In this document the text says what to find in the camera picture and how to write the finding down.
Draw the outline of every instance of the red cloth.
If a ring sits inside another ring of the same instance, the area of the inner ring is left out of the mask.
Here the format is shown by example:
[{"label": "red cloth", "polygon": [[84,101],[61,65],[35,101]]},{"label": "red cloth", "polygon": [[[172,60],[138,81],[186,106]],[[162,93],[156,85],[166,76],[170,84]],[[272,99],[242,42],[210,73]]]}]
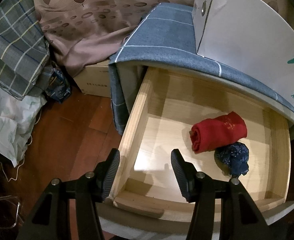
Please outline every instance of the red cloth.
[{"label": "red cloth", "polygon": [[190,139],[195,153],[215,150],[247,137],[244,120],[235,112],[205,119],[191,128]]}]

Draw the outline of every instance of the white cardboard box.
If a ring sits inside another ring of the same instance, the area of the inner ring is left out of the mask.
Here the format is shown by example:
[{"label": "white cardboard box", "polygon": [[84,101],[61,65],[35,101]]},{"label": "white cardboard box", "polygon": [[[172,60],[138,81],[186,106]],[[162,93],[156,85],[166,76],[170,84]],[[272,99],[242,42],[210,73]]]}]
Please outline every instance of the white cardboard box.
[{"label": "white cardboard box", "polygon": [[74,77],[82,93],[110,97],[109,60],[88,65]]},{"label": "white cardboard box", "polygon": [[262,0],[195,0],[192,16],[198,55],[252,76],[294,106],[294,30],[276,11]]}]

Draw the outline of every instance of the drawer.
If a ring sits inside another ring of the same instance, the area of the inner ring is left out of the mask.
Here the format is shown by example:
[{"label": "drawer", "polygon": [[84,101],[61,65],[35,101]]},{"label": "drawer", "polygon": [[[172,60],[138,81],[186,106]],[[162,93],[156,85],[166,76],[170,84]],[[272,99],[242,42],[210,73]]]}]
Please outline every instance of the drawer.
[{"label": "drawer", "polygon": [[[285,202],[290,176],[287,120],[266,103],[219,82],[149,67],[135,100],[119,151],[121,161],[109,199],[137,214],[190,222],[194,204],[179,190],[170,154],[179,149],[187,162],[213,179],[228,181],[214,151],[195,154],[189,131],[193,124],[235,111],[245,121],[249,172],[240,176],[261,212]],[[221,202],[216,199],[215,221]]]}]

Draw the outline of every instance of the reddish brown floor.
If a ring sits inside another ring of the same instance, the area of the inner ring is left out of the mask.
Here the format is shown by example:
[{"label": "reddish brown floor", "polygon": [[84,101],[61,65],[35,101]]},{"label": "reddish brown floor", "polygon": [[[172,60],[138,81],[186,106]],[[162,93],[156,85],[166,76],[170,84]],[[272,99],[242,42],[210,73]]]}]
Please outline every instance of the reddish brown floor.
[{"label": "reddish brown floor", "polygon": [[[24,218],[51,179],[77,179],[92,171],[121,140],[114,128],[110,98],[84,95],[76,88],[63,104],[47,103],[43,107],[32,137],[18,180],[8,183],[2,179],[6,193],[21,199]],[[5,170],[11,177],[16,175],[16,169],[10,165]],[[78,238],[74,203],[70,206],[74,240]]]}]

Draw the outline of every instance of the metal bolt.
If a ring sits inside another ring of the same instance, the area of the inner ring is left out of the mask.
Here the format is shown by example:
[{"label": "metal bolt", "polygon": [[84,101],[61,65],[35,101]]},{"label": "metal bolt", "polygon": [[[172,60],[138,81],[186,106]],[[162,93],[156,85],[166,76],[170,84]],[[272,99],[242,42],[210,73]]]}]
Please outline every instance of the metal bolt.
[{"label": "metal bolt", "polygon": [[204,16],[205,15],[205,12],[206,12],[206,5],[207,5],[207,2],[206,0],[203,2],[203,6],[201,7],[201,16]]},{"label": "metal bolt", "polygon": [[53,179],[51,181],[51,184],[54,185],[54,186],[58,185],[59,183],[60,183],[60,180],[59,179]]},{"label": "metal bolt", "polygon": [[234,184],[234,185],[238,185],[239,184],[239,179],[237,179],[237,178],[233,178],[233,179],[231,179],[231,183],[232,184]]},{"label": "metal bolt", "polygon": [[203,179],[206,176],[206,174],[204,174],[203,172],[199,171],[196,173],[196,177],[198,179]]},{"label": "metal bolt", "polygon": [[90,179],[93,176],[95,176],[95,173],[93,173],[92,171],[88,171],[85,176],[86,176],[86,178]]}]

